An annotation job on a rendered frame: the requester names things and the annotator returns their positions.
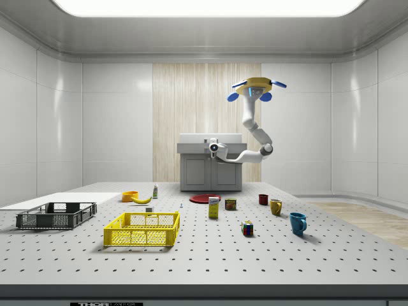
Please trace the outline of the grey sink cabinet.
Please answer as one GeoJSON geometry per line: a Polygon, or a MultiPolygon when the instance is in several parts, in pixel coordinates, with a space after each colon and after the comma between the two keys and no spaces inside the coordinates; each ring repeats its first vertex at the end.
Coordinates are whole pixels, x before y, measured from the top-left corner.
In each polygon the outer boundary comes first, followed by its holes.
{"type": "Polygon", "coordinates": [[[247,149],[240,133],[181,133],[180,189],[183,191],[240,191],[242,165],[219,159],[219,144],[228,146],[228,159],[247,149]]]}

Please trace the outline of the red plate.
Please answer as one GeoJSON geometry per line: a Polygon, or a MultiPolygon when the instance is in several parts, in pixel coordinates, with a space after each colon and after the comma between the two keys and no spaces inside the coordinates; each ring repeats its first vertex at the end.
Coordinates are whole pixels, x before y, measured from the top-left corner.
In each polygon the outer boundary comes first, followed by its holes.
{"type": "Polygon", "coordinates": [[[199,204],[219,203],[221,197],[217,194],[197,194],[191,196],[189,201],[199,204]]]}

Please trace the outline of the yellow and white box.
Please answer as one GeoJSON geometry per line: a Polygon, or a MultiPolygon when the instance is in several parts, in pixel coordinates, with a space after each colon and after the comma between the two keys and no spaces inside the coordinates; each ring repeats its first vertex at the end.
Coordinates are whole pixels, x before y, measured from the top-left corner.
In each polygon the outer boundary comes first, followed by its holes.
{"type": "Polygon", "coordinates": [[[211,196],[208,198],[208,217],[217,219],[219,213],[219,200],[218,196],[211,196]]]}

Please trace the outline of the drone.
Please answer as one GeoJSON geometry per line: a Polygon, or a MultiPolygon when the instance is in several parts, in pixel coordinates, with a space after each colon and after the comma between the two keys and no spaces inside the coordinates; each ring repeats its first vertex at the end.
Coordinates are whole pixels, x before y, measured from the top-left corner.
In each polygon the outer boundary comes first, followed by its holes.
{"type": "Polygon", "coordinates": [[[264,92],[259,99],[261,101],[270,101],[272,98],[272,95],[270,94],[270,91],[272,90],[272,85],[276,85],[282,88],[287,87],[287,85],[284,83],[275,80],[270,80],[265,77],[252,77],[232,85],[234,91],[228,95],[227,100],[229,102],[236,100],[240,94],[244,94],[245,89],[249,90],[249,95],[251,96],[252,88],[261,87],[264,88],[264,92]]]}

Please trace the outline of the yellow basket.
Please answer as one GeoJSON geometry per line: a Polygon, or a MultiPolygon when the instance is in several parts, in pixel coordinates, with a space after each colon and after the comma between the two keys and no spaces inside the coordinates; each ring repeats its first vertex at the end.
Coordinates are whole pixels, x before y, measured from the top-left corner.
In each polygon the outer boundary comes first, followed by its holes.
{"type": "Polygon", "coordinates": [[[103,244],[173,246],[180,228],[179,212],[124,212],[104,227],[103,244]]]}

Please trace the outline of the blue mug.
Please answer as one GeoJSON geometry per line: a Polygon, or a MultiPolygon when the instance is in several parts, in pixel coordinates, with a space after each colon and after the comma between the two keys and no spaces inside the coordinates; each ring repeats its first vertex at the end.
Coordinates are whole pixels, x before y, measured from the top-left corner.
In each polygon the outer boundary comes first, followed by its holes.
{"type": "Polygon", "coordinates": [[[302,236],[307,229],[306,215],[299,212],[292,212],[289,215],[292,232],[297,236],[302,236]]]}

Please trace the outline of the white board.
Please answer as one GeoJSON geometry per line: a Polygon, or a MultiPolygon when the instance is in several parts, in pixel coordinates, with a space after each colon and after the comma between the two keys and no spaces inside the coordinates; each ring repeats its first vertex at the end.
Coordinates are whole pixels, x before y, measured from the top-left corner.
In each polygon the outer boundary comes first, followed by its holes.
{"type": "Polygon", "coordinates": [[[109,199],[112,199],[120,193],[54,193],[32,200],[23,201],[6,207],[1,207],[0,210],[28,210],[39,205],[44,205],[49,202],[55,203],[91,203],[96,202],[98,204],[103,203],[109,199]]]}

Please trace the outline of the dark grey basket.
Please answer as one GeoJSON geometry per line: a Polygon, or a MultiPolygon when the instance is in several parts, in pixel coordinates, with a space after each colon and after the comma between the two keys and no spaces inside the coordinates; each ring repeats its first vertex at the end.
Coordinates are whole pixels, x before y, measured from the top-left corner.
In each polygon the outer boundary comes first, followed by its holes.
{"type": "Polygon", "coordinates": [[[96,202],[48,202],[18,213],[20,229],[73,229],[97,212],[96,202]]]}

